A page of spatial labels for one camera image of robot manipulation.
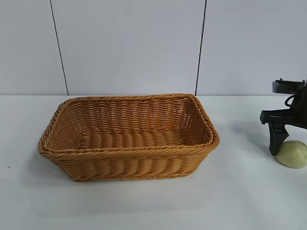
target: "yellow fruit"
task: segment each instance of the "yellow fruit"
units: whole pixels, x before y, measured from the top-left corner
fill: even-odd
[[[300,169],[307,165],[307,146],[301,141],[285,141],[275,156],[281,163],[291,168]]]

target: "white tabletop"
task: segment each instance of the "white tabletop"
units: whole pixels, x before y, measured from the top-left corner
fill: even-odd
[[[4,230],[307,229],[307,167],[269,153],[261,110],[285,97],[199,97],[221,138],[184,178],[78,183],[37,143],[68,96],[0,96],[0,225]],[[307,130],[287,127],[307,142]]]

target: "rectangular basket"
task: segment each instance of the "rectangular basket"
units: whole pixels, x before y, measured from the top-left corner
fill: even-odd
[[[165,94],[69,99],[53,115],[38,150],[85,182],[187,176],[218,144],[194,95]]]

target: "woven basket rim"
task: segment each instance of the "woven basket rim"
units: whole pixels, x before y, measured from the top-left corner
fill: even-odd
[[[61,150],[54,150],[47,146],[50,133],[52,131],[52,127],[57,123],[58,118],[61,114],[65,111],[67,106],[74,102],[82,102],[82,101],[89,101],[89,100],[155,100],[155,99],[171,99],[171,98],[190,98],[197,106],[197,110],[199,115],[201,115],[202,120],[205,124],[205,128],[210,132],[210,139],[207,143],[198,144],[198,145],[163,145],[163,146],[150,146],[150,147],[131,147],[131,148],[96,148],[96,149],[61,149]],[[193,94],[185,94],[185,93],[173,93],[173,94],[159,94],[159,95],[146,95],[146,96],[83,96],[83,97],[76,97],[67,99],[63,103],[58,106],[58,109],[54,113],[53,117],[50,120],[49,125],[47,126],[44,134],[46,135],[45,141],[43,142],[43,138],[40,139],[38,148],[41,155],[45,156],[52,156],[54,157],[69,157],[70,155],[85,155],[85,154],[92,154],[92,153],[100,153],[100,154],[110,154],[114,155],[114,152],[138,152],[142,150],[148,151],[155,151],[155,150],[169,150],[169,149],[191,149],[191,148],[209,148],[213,150],[219,144],[219,136],[217,131],[215,130],[211,120],[207,116],[206,112],[204,111],[203,106],[201,105],[200,101],[196,96]]]

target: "white wall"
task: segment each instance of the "white wall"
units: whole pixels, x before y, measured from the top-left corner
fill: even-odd
[[[307,1],[208,0],[197,95],[267,95],[307,77]]]
[[[48,0],[0,1],[0,94],[66,94]]]
[[[204,0],[52,0],[70,94],[194,93]]]

